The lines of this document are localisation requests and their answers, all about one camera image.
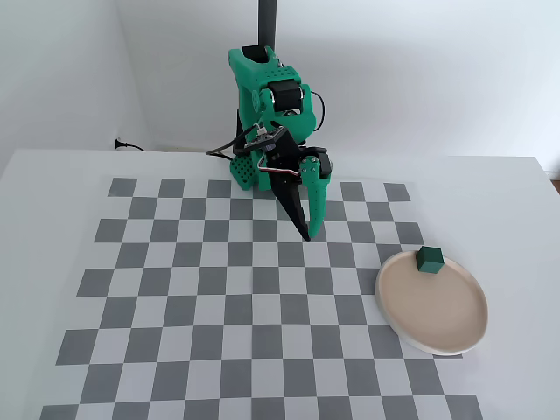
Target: checkered mat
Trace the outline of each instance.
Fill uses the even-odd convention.
[[[462,358],[400,341],[375,303],[381,264],[424,243],[405,184],[334,180],[311,242],[229,180],[105,195],[40,420],[482,418]]]

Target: green cube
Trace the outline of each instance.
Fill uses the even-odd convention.
[[[423,273],[437,274],[444,266],[444,256],[441,249],[432,247],[421,247],[416,252],[416,266]]]

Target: cable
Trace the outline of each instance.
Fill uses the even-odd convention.
[[[325,120],[325,101],[323,101],[323,98],[321,98],[321,95],[318,94],[317,92],[311,91],[311,93],[315,94],[321,100],[321,105],[323,106],[323,115],[321,116],[321,122],[318,124],[317,128],[314,130],[314,131],[317,131],[318,129],[321,128],[321,126],[323,125],[323,121]]]

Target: metal pole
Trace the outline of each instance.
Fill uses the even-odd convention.
[[[259,0],[259,46],[274,50],[277,32],[277,0]]]

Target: beige plate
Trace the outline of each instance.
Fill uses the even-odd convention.
[[[395,332],[427,353],[462,354],[488,324],[484,292],[466,269],[444,257],[437,274],[417,269],[416,252],[393,255],[375,285],[377,304]]]

